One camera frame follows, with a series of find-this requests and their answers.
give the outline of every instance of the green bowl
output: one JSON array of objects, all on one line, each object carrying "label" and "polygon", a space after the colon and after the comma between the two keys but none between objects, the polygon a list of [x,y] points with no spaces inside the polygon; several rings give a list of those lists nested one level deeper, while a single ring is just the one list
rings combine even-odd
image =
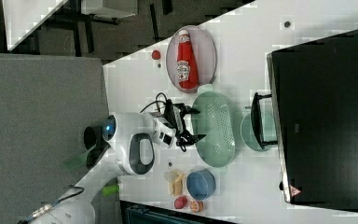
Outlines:
[{"label": "green bowl", "polygon": [[[268,113],[261,113],[263,122],[263,135],[265,141],[275,141],[277,139],[275,131],[275,121]],[[254,151],[267,151],[273,148],[273,145],[265,146],[264,149],[258,144],[255,133],[252,128],[251,114],[247,115],[241,123],[241,137],[243,142]]]},{"label": "green bowl", "polygon": [[232,161],[235,154],[232,111],[226,96],[213,91],[212,85],[202,87],[193,104],[200,113],[191,116],[193,133],[206,134],[196,143],[197,151],[208,165],[223,167]]}]

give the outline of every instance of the ketchup bottle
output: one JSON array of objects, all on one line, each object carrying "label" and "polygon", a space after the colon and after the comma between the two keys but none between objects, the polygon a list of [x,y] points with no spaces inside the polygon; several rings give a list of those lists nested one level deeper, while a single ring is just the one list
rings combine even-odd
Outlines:
[{"label": "ketchup bottle", "polygon": [[191,90],[199,85],[199,73],[196,59],[191,47],[190,36],[187,30],[179,32],[179,47],[177,58],[177,73],[179,85],[183,89]]}]

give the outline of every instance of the label sticker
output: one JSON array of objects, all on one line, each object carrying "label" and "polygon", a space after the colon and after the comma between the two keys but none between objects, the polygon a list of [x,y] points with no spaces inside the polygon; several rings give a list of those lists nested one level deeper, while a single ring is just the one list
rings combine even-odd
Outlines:
[{"label": "label sticker", "polygon": [[295,197],[297,194],[301,193],[301,190],[290,185],[290,193],[292,194],[292,197]]},{"label": "label sticker", "polygon": [[179,43],[184,43],[190,41],[190,37],[188,35],[181,35],[179,36]]},{"label": "label sticker", "polygon": [[179,61],[177,64],[177,72],[178,72],[178,79],[179,82],[187,81],[188,75],[190,74],[190,66],[188,66],[188,62],[186,61]]}]

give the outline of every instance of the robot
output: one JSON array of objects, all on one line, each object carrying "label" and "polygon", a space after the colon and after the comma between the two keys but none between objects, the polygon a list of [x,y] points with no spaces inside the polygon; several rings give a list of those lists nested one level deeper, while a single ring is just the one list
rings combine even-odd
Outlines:
[{"label": "robot", "polygon": [[111,115],[103,124],[103,139],[110,148],[95,166],[57,201],[39,208],[18,224],[94,224],[92,199],[115,177],[149,172],[155,159],[153,143],[170,147],[176,138],[176,145],[185,152],[186,146],[205,136],[186,130],[184,116],[199,113],[198,110],[167,99],[162,103],[163,114],[158,106],[158,112]]}]

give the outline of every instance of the gray wall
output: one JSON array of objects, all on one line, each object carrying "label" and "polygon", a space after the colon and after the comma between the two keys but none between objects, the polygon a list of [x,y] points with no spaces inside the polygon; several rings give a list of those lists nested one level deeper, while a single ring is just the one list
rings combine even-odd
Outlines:
[{"label": "gray wall", "polygon": [[[0,54],[0,224],[51,203],[87,170],[62,162],[108,116],[99,59]],[[119,223],[117,196],[97,196],[96,223]]]}]

